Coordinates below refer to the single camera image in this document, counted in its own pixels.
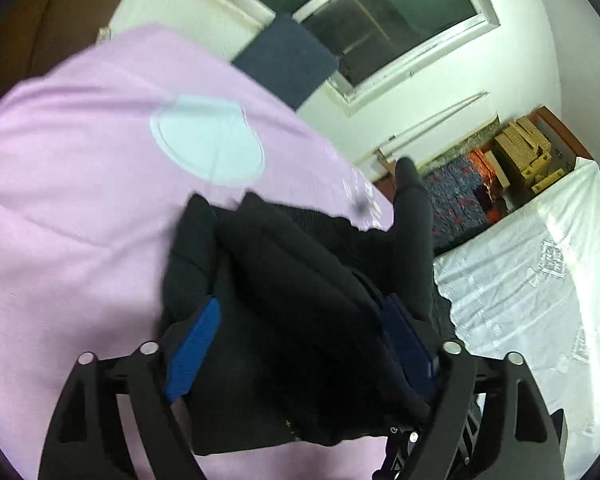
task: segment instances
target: dark blue cloth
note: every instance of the dark blue cloth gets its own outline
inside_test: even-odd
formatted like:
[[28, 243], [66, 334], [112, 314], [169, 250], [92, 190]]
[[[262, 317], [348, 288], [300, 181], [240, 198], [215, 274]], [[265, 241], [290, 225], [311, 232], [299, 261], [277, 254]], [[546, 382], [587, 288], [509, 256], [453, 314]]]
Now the dark blue cloth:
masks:
[[466, 156], [452, 160], [423, 179], [431, 196], [436, 254], [464, 243], [489, 227], [476, 190], [482, 178]]
[[302, 25], [279, 14], [238, 55], [234, 66], [298, 110], [340, 64]]
[[382, 326], [398, 357], [407, 382], [424, 400], [436, 393], [433, 361], [402, 310], [404, 307], [394, 295], [382, 303]]

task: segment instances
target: pink blanket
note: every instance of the pink blanket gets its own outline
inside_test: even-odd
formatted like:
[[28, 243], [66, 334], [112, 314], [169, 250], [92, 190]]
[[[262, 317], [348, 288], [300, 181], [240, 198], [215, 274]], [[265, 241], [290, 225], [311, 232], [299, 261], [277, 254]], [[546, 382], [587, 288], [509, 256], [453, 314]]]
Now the pink blanket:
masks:
[[[0, 448], [37, 476], [78, 354], [151, 338], [171, 231], [194, 192], [388, 227], [390, 204], [289, 108], [160, 27], [75, 56], [0, 102]], [[384, 439], [202, 458], [209, 479], [365, 479]]]

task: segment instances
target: white bed sheet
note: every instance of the white bed sheet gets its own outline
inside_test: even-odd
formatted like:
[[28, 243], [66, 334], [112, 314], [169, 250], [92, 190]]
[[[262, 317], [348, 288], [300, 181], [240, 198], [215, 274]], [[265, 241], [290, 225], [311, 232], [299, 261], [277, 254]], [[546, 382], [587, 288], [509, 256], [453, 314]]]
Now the white bed sheet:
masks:
[[550, 412], [563, 408], [567, 479], [600, 453], [600, 170], [576, 170], [434, 264], [473, 354], [522, 353]]

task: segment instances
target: metal bolt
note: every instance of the metal bolt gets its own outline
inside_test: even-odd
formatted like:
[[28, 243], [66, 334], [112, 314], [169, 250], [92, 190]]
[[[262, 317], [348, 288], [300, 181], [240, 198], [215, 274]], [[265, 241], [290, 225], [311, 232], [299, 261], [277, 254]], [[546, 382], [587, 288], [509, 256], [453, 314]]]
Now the metal bolt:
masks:
[[91, 361], [93, 361], [94, 358], [95, 355], [93, 355], [91, 352], [85, 352], [84, 354], [80, 354], [80, 357], [78, 357], [78, 362], [81, 365], [88, 365]]
[[513, 364], [520, 366], [521, 364], [524, 364], [525, 362], [525, 358], [522, 357], [522, 355], [520, 355], [518, 352], [511, 352], [507, 358], [509, 359], [509, 361], [511, 361]]
[[451, 355], [458, 355], [462, 351], [462, 347], [455, 341], [446, 341], [442, 345], [442, 349]]
[[158, 351], [158, 343], [155, 341], [147, 341], [140, 347], [140, 353], [144, 355], [155, 354]]

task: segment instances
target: bed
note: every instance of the bed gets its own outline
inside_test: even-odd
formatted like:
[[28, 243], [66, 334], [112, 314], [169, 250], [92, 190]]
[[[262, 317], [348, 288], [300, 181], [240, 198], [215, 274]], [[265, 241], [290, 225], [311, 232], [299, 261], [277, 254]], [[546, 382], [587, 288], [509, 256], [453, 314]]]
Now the bed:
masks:
[[560, 182], [434, 264], [456, 332], [474, 354], [525, 355], [569, 427], [565, 473], [600, 454], [600, 170]]
[[[247, 189], [360, 228], [393, 221], [390, 203], [293, 110], [163, 27], [91, 48], [0, 102], [0, 449], [24, 480], [37, 477], [77, 356], [126, 355], [152, 338], [188, 197], [231, 207]], [[366, 480], [384, 443], [294, 442], [199, 463], [210, 480], [245, 470]], [[142, 463], [141, 444], [130, 447]]]

